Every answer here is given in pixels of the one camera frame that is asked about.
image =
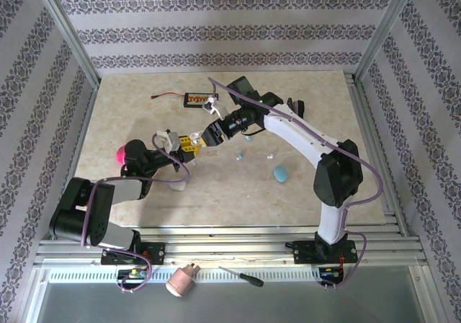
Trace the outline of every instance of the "small white object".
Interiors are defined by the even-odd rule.
[[[182,192],[186,189],[187,182],[170,182],[168,185],[172,190]]]

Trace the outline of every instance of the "small blue object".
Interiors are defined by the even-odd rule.
[[[288,180],[287,170],[282,166],[277,166],[274,169],[274,176],[278,182],[285,182]]]

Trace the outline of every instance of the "wall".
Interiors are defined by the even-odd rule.
[[[41,0],[0,0],[0,322],[15,322],[91,85]]]
[[[408,0],[363,79],[410,230],[461,322],[461,0]]]
[[[61,0],[101,74],[343,69],[390,0]]]

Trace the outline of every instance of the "battery pack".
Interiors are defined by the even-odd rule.
[[[186,92],[184,95],[184,108],[201,108],[212,94],[203,94],[198,92]]]

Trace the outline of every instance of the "wire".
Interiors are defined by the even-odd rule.
[[[247,102],[250,102],[254,105],[258,105],[260,107],[263,107],[263,108],[266,108],[267,110],[271,111],[271,112],[274,112],[278,115],[280,115],[281,117],[289,120],[290,122],[293,122],[294,124],[296,124],[297,126],[301,127],[303,130],[305,130],[309,135],[311,135],[312,137],[314,137],[314,139],[318,140],[321,142],[322,145],[332,149],[332,150],[336,150],[340,153],[342,153],[343,155],[346,155],[348,156],[349,158],[359,162],[360,164],[362,164],[363,166],[365,166],[366,168],[368,168],[372,173],[373,175],[376,177],[376,180],[377,180],[377,192],[369,197],[369,198],[365,198],[365,199],[362,199],[362,200],[358,200],[356,202],[350,202],[348,203],[346,206],[345,206],[345,211],[343,213],[343,216],[342,216],[342,219],[341,219],[341,229],[345,232],[348,232],[349,234],[352,234],[352,235],[360,235],[362,238],[363,238],[363,248],[362,248],[362,251],[360,252],[360,255],[359,255],[359,258],[357,260],[357,262],[355,263],[354,267],[352,268],[352,270],[347,274],[347,276],[345,277],[345,279],[343,279],[340,284],[338,285],[333,285],[333,288],[336,290],[337,288],[341,287],[343,284],[347,283],[347,281],[349,281],[349,279],[351,278],[351,276],[355,273],[355,271],[357,270],[357,267],[359,266],[359,263],[360,261],[362,260],[364,254],[365,254],[365,250],[367,248],[367,237],[365,236],[365,234],[361,233],[361,232],[357,232],[357,231],[348,231],[346,229],[346,216],[347,216],[347,213],[349,212],[349,208],[351,206],[354,206],[354,205],[359,205],[359,204],[365,204],[365,203],[369,203],[369,202],[372,202],[374,201],[375,199],[377,199],[381,193],[382,193],[382,190],[383,190],[383,182],[382,182],[382,178],[380,176],[380,173],[377,172],[377,170],[371,165],[369,164],[368,162],[366,162],[365,160],[363,159],[360,159],[358,156],[354,155],[354,154],[351,154],[350,152],[346,151],[346,150],[343,150],[341,148],[339,148],[338,146],[335,146],[331,143],[329,143],[328,141],[326,141],[323,137],[321,137],[320,135],[318,135],[316,132],[314,132],[313,130],[311,130],[307,125],[305,125],[304,123],[302,123],[301,121],[299,121],[297,118],[294,118],[293,116],[290,116],[288,115],[287,113],[284,113],[284,112],[281,112],[273,107],[270,107],[269,105],[265,105],[264,103],[261,103],[261,102],[258,102],[254,99],[251,99],[247,96],[243,96],[242,94],[239,94],[238,92],[236,91],[233,91],[232,89],[228,88],[227,86],[225,85],[222,85],[221,83],[218,83],[216,80],[212,79],[212,78],[208,78],[208,80],[211,82],[211,84],[213,85],[213,94],[216,93],[216,87],[220,87],[221,89],[224,89],[225,91],[227,91],[228,93],[230,94],[233,94],[234,96],[237,96],[238,98],[241,98],[243,99],[244,101],[247,101]]]
[[[102,184],[104,182],[119,181],[119,180],[141,180],[141,181],[150,181],[150,182],[160,182],[161,184],[169,184],[169,183],[184,182],[184,181],[187,181],[190,178],[190,172],[187,169],[187,167],[181,161],[179,161],[178,159],[175,159],[172,155],[167,154],[165,150],[163,150],[162,148],[160,148],[156,144],[156,142],[155,142],[156,136],[157,136],[157,133],[155,133],[152,136],[152,144],[153,144],[153,146],[160,153],[162,153],[164,156],[168,157],[173,162],[176,162],[181,168],[183,168],[185,170],[185,172],[186,172],[186,177],[184,179],[180,179],[180,180],[168,181],[168,180],[154,179],[154,178],[151,178],[151,177],[125,177],[125,176],[123,176],[123,177],[108,177],[108,178],[100,179],[100,180],[96,181],[93,188],[91,189],[91,193],[90,193],[89,198],[88,198],[88,204],[86,206],[86,212],[85,212],[85,217],[84,217],[84,225],[83,225],[83,228],[81,230],[81,240],[80,240],[80,245],[82,247],[86,246],[85,238],[86,238],[86,233],[88,232],[89,217],[91,215],[91,209],[93,207],[94,195],[96,194],[97,187],[100,184]],[[102,247],[102,248],[108,249],[111,252],[120,253],[122,255],[130,255],[132,257],[138,257],[138,258],[140,258],[142,260],[145,260],[147,265],[148,265],[148,274],[146,274],[146,279],[142,283],[140,283],[138,286],[136,286],[136,287],[134,287],[133,289],[130,289],[130,290],[124,289],[123,288],[123,282],[122,282],[120,285],[121,285],[121,288],[122,288],[123,291],[129,291],[131,293],[135,292],[135,291],[141,289],[148,282],[148,279],[151,278],[152,266],[151,266],[151,262],[149,261],[149,259],[147,257],[145,257],[143,255],[140,255],[138,253],[131,252],[131,251],[126,251],[126,250],[121,250],[121,249],[114,249],[114,248],[107,248],[107,247]]]
[[[178,93],[176,93],[176,92],[171,92],[171,91],[170,91],[170,92],[164,92],[163,94],[155,94],[155,95],[152,95],[152,96],[151,96],[151,99],[155,99],[155,98],[157,98],[157,97],[161,97],[161,96],[164,96],[164,95],[166,95],[166,94],[175,94],[176,96],[184,97],[183,94],[178,94]]]
[[[137,285],[136,287],[131,288],[131,289],[126,289],[123,285],[125,284],[125,281],[128,279],[128,276],[125,276],[122,279],[122,281],[120,282],[120,284],[117,284],[122,289],[122,292],[134,293],[136,291],[139,291],[151,279],[152,265],[151,265],[151,262],[149,261],[149,259],[147,257],[145,257],[143,255],[140,255],[138,253],[131,252],[131,251],[125,251],[123,249],[115,249],[115,248],[112,248],[112,247],[102,247],[102,248],[103,249],[108,249],[110,252],[120,253],[121,255],[140,258],[140,259],[144,260],[146,262],[146,264],[147,264],[146,278],[144,278],[143,282],[141,282],[139,285]]]
[[[260,130],[257,130],[256,132],[253,132],[253,133],[243,133],[242,132],[242,135],[246,136],[246,137],[251,137],[251,136],[255,136],[256,134],[258,133],[261,133],[263,130],[266,130],[266,128],[261,128]]]
[[[338,267],[338,270],[339,270],[339,273],[340,273],[340,274],[344,272],[343,266],[344,266],[344,256],[343,256],[343,254],[341,253],[341,254],[339,255],[339,267]]]

